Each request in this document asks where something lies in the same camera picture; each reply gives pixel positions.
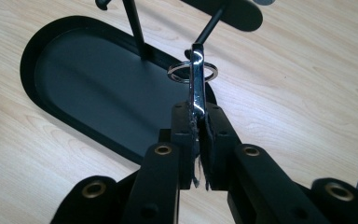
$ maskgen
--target light wood surface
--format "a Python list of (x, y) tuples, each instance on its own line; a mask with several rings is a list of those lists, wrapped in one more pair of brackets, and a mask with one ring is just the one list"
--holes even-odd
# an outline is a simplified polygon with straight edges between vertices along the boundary
[[(209, 16), (180, 1), (136, 1), (145, 42), (184, 60)], [(277, 0), (242, 33), (219, 23), (205, 44), (211, 85), (243, 143), (266, 149), (296, 182), (358, 179), (358, 0)], [(48, 223), (91, 175), (138, 169), (56, 120), (25, 94), (20, 61), (40, 28), (84, 15), (131, 32), (121, 1), (0, 0), (0, 223)], [(181, 192), (181, 223), (231, 223), (224, 192)]]

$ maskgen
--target black stand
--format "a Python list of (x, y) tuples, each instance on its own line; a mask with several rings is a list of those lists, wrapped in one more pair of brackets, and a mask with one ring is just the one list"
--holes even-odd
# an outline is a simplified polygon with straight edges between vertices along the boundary
[[(108, 2), (96, 1), (102, 9)], [(21, 81), (37, 105), (126, 158), (142, 161), (138, 172), (118, 183), (105, 176), (79, 182), (52, 223), (176, 223), (180, 189), (191, 185), (194, 136), (189, 104), (183, 102), (188, 88), (167, 78), (161, 82), (159, 76), (179, 62), (144, 42), (133, 0), (123, 2), (134, 37), (91, 18), (70, 17), (39, 31), (21, 59)], [(214, 14), (199, 44), (219, 19), (244, 31), (262, 21), (261, 12), (247, 1), (185, 2)], [(252, 22), (238, 20), (243, 12), (253, 16)], [(161, 95), (179, 97), (159, 101)], [(331, 178), (315, 181), (311, 189), (297, 185), (263, 148), (242, 144), (222, 108), (213, 97), (209, 102), (210, 129), (199, 133), (201, 160), (211, 189), (228, 191), (236, 223), (358, 223), (357, 189)], [(171, 113), (154, 113), (167, 105)], [(168, 122), (155, 123), (167, 117)], [(133, 139), (147, 135), (148, 141)], [(156, 136), (158, 143), (150, 144)], [(134, 142), (138, 145), (123, 146)], [(151, 147), (129, 150), (145, 146)]]

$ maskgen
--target black rod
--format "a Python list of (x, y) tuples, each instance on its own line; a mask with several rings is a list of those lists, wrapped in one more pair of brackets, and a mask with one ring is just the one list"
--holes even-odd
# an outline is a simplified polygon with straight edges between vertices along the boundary
[[(204, 44), (208, 36), (213, 31), (216, 24), (220, 21), (220, 18), (223, 16), (223, 14), (226, 11), (227, 6), (231, 0), (224, 0), (222, 5), (219, 9), (214, 13), (214, 15), (211, 17), (211, 19), (208, 21), (208, 24), (206, 24), (205, 28), (202, 30), (201, 34), (197, 38), (195, 43)], [(185, 56), (190, 59), (190, 49), (187, 49), (185, 51)]]
[(146, 56), (144, 35), (142, 34), (141, 23), (139, 22), (138, 12), (133, 0), (123, 0), (124, 8), (126, 9), (127, 17), (130, 21), (132, 34), (135, 39), (136, 47), (139, 51), (139, 56), (142, 59)]

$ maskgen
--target key ring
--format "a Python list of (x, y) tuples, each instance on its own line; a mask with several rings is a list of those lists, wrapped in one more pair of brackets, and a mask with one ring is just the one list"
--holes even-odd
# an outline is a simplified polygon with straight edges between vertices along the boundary
[[(182, 78), (182, 77), (179, 77), (174, 74), (175, 71), (182, 69), (182, 68), (190, 67), (190, 65), (191, 65), (191, 62), (187, 61), (187, 62), (181, 62), (181, 63), (177, 63), (177, 64), (170, 66), (168, 68), (168, 72), (167, 72), (168, 78), (172, 81), (179, 82), (179, 83), (184, 83), (184, 84), (190, 83), (189, 78)], [(204, 68), (206, 68), (212, 72), (209, 76), (207, 76), (205, 78), (205, 82), (211, 81), (217, 77), (218, 71), (217, 71), (216, 66), (214, 66), (211, 63), (204, 63)]]

